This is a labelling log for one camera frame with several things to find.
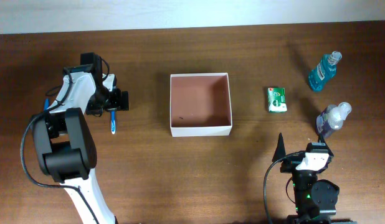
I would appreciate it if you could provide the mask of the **blue white toothbrush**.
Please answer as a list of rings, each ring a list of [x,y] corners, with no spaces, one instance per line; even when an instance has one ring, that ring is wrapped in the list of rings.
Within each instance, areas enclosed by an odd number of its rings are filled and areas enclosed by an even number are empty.
[[[110,128],[111,128],[111,133],[116,134],[116,111],[111,112]]]

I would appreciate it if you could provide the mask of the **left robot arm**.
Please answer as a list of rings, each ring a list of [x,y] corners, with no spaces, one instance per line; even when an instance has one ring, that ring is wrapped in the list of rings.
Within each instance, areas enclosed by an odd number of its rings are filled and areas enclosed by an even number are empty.
[[[45,188],[64,189],[83,223],[117,223],[100,190],[95,168],[97,149],[85,115],[129,109],[129,94],[116,86],[116,76],[104,73],[109,64],[99,55],[81,54],[80,65],[63,69],[63,84],[54,102],[34,115],[32,132],[39,167],[52,177]]]

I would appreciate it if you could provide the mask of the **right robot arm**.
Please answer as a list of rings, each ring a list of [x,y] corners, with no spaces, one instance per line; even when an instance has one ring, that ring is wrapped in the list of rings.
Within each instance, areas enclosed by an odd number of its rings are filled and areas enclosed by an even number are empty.
[[[281,163],[281,173],[291,174],[296,215],[289,215],[286,223],[331,223],[336,214],[340,188],[329,180],[320,180],[334,154],[320,136],[304,151],[287,154],[281,134],[272,162]]]

